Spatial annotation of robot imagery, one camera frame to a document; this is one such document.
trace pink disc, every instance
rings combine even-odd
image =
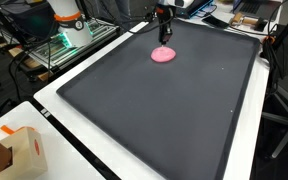
[[[156,62],[168,62],[174,59],[176,52],[169,47],[155,48],[151,54],[151,58]]]

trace black mat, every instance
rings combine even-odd
[[[259,41],[175,20],[172,27],[173,61],[150,59],[156,29],[57,92],[165,178],[221,179]]]

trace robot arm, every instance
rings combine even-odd
[[[75,0],[48,0],[55,11],[55,19],[59,23],[59,32],[63,35],[65,46],[82,47],[92,39],[88,25],[84,22]]]
[[[159,0],[156,5],[156,14],[160,24],[159,42],[165,45],[171,38],[173,32],[171,21],[175,17],[176,7],[186,8],[194,0]]]

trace table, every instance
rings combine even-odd
[[[215,17],[228,22],[232,14],[227,11],[226,5],[219,5],[219,12]],[[191,23],[202,24],[200,19],[188,20]],[[146,23],[140,23],[132,29],[137,31]],[[84,145],[101,159],[121,179],[163,179],[158,173],[136,158],[133,154],[119,145],[115,140],[98,128],[95,124],[73,109],[61,99],[56,90],[81,71],[92,65],[106,53],[131,36],[126,33],[99,52],[89,57],[81,64],[58,78],[34,95],[55,118],[66,126]],[[236,127],[229,160],[224,175],[225,180],[249,179],[253,155],[255,151],[257,133],[263,107],[269,67],[267,61],[259,56],[253,65],[245,99],[240,112],[239,122]]]
[[[1,117],[2,125],[13,130],[31,126],[41,134],[48,171],[37,180],[105,179],[29,102]],[[7,136],[0,130],[0,140]]]

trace metal frame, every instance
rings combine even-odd
[[[98,46],[102,45],[106,41],[112,39],[117,35],[118,27],[112,24],[109,24],[105,21],[92,19],[88,22],[89,26],[100,23],[100,27],[93,30],[93,41],[87,46],[83,46],[80,48],[66,48],[59,47],[55,43],[50,43],[51,52],[53,49],[59,47],[55,52],[51,55],[51,63],[50,69],[53,73],[56,73],[57,70],[63,69],[67,67],[69,64],[78,60],[81,56],[87,54],[88,52],[94,50]],[[48,44],[43,44],[34,50],[31,54],[29,54],[31,58],[38,61],[45,67],[48,67]]]
[[[286,112],[288,114],[288,106],[283,102],[283,100],[281,99],[281,97],[278,94],[275,94],[274,96],[278,100],[278,102],[283,106],[283,108],[286,110]],[[262,113],[262,117],[265,119],[280,123],[280,124],[288,125],[288,118],[287,117],[283,117],[283,116],[279,116],[279,115],[275,115],[275,114],[270,114],[270,113],[266,113],[266,112]],[[281,140],[281,142],[278,144],[278,146],[276,147],[276,149],[272,153],[271,158],[276,158],[280,154],[280,152],[283,150],[283,148],[287,145],[287,143],[288,143],[288,131],[286,132],[283,139]]]

